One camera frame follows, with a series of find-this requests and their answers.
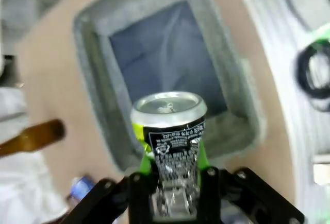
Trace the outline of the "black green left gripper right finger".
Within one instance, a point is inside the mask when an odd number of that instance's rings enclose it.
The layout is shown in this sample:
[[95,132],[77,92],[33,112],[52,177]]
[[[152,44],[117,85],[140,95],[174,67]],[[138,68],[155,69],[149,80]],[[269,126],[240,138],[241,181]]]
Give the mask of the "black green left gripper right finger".
[[305,223],[305,215],[248,167],[233,173],[211,166],[204,145],[197,161],[200,172],[198,223],[223,223],[221,201],[237,207],[251,223]]

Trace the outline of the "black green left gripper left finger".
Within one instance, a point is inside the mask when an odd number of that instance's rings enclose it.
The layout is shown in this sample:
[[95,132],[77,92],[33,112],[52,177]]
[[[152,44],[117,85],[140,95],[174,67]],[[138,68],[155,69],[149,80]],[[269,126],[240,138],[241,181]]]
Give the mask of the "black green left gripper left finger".
[[149,200],[158,179],[154,165],[144,155],[138,172],[118,183],[101,179],[61,222],[113,223],[128,210],[129,223],[152,223]]

